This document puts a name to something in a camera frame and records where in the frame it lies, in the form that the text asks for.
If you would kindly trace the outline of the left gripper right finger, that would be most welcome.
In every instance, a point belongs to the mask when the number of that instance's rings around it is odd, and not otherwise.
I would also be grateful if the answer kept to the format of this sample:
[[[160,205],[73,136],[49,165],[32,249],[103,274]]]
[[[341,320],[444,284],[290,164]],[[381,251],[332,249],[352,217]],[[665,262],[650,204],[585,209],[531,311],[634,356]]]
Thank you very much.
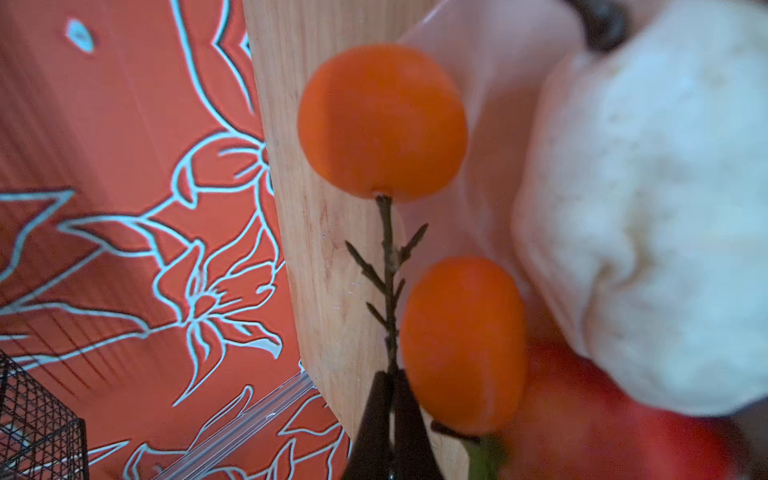
[[[443,480],[419,403],[403,370],[394,377],[393,406],[395,479]]]

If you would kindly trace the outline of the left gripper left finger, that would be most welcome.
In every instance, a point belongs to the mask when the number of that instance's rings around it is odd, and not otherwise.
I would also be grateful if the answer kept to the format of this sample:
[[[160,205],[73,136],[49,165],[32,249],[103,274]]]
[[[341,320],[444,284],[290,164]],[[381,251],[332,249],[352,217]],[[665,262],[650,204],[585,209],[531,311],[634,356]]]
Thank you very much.
[[[390,412],[393,391],[392,377],[387,372],[377,372],[342,479],[390,478]]]

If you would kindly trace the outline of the orange tangerine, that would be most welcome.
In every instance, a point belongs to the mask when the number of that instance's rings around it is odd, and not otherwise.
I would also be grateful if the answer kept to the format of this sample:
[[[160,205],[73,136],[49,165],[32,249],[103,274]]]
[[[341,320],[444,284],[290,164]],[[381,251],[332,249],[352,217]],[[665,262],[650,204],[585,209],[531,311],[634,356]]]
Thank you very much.
[[[420,50],[386,43],[324,62],[302,93],[299,144],[309,166],[359,198],[427,197],[458,174],[469,141],[461,92]]]
[[[397,275],[428,227],[398,247],[392,198],[378,195],[375,202],[384,272],[354,245],[346,248],[384,298],[384,310],[366,307],[386,331],[389,369],[404,367],[420,405],[445,427],[467,436],[501,430],[516,414],[527,369],[525,313],[514,279],[487,258],[446,257],[419,277],[398,313],[405,281]]]

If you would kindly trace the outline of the red apple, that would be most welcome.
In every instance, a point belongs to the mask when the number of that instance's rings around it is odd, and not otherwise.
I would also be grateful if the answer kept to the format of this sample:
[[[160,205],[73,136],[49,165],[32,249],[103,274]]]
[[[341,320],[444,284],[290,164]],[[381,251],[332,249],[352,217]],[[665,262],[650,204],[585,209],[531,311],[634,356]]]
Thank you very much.
[[[557,344],[529,350],[513,421],[465,447],[471,479],[743,479],[743,445],[726,420],[640,404]]]

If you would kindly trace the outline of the beige garlic-like fruit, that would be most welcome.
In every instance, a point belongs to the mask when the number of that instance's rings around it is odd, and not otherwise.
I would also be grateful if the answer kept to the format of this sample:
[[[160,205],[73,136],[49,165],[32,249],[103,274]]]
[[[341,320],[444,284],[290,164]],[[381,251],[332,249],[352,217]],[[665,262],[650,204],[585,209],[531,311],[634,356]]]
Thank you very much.
[[[633,399],[767,395],[767,5],[666,1],[548,76],[511,231],[570,347]]]

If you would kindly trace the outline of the pink scalloped fruit bowl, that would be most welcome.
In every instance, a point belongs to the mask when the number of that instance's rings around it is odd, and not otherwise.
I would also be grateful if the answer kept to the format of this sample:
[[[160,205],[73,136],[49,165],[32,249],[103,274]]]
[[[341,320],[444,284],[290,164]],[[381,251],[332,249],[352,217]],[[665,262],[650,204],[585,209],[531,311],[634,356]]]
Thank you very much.
[[[429,226],[404,267],[405,290],[438,261],[488,258],[520,287],[535,338],[565,340],[512,235],[537,104],[549,74],[585,51],[577,13],[563,1],[441,1],[401,39],[457,81],[469,143],[457,177],[439,193],[398,207],[405,232]]]

